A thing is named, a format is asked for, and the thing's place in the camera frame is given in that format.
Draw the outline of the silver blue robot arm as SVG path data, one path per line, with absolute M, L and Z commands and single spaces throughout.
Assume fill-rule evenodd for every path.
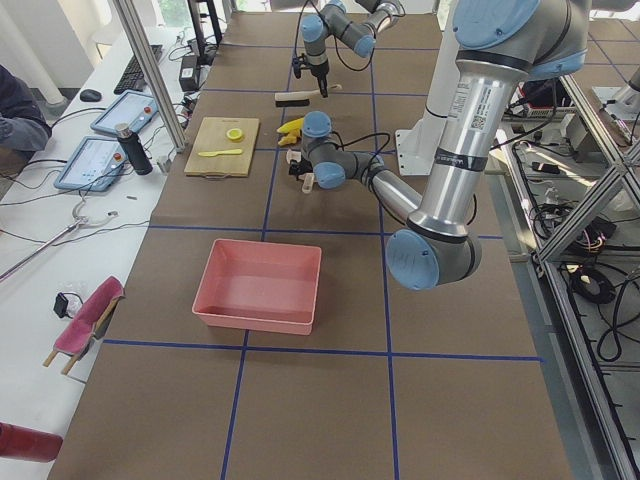
M 360 23 L 351 20 L 341 1 L 328 1 L 320 10 L 309 15 L 300 14 L 297 34 L 301 35 L 304 51 L 294 54 L 291 65 L 296 78 L 309 70 L 318 84 L 322 97 L 328 96 L 327 76 L 330 71 L 326 41 L 334 38 L 356 55 L 371 61 L 377 36 L 391 28 L 406 14 L 400 1 L 358 1 L 369 15 Z
M 478 268 L 482 249 L 467 211 L 501 117 L 516 87 L 579 70 L 585 60 L 587 1 L 460 1 L 452 15 L 459 78 L 426 189 L 418 193 L 376 155 L 341 150 L 329 116 L 304 117 L 301 156 L 320 187 L 356 179 L 403 221 L 386 246 L 393 277 L 412 290 L 457 282 Z

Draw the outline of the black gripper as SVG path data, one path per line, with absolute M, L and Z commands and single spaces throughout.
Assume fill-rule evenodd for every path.
M 303 181 L 308 174 L 313 172 L 312 164 L 305 159 L 290 160 L 288 163 L 288 174 L 297 181 Z
M 319 55 L 301 54 L 292 59 L 293 74 L 296 79 L 302 77 L 304 70 L 309 70 L 318 82 L 320 95 L 328 96 L 327 75 L 329 73 L 329 61 L 325 53 Z

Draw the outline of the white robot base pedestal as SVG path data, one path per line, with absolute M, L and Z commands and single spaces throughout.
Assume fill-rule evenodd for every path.
M 460 73 L 455 60 L 459 44 L 453 31 L 457 1 L 448 2 L 443 37 L 423 116 L 409 130 L 396 131 L 396 151 L 402 176 L 429 175 L 443 134 Z

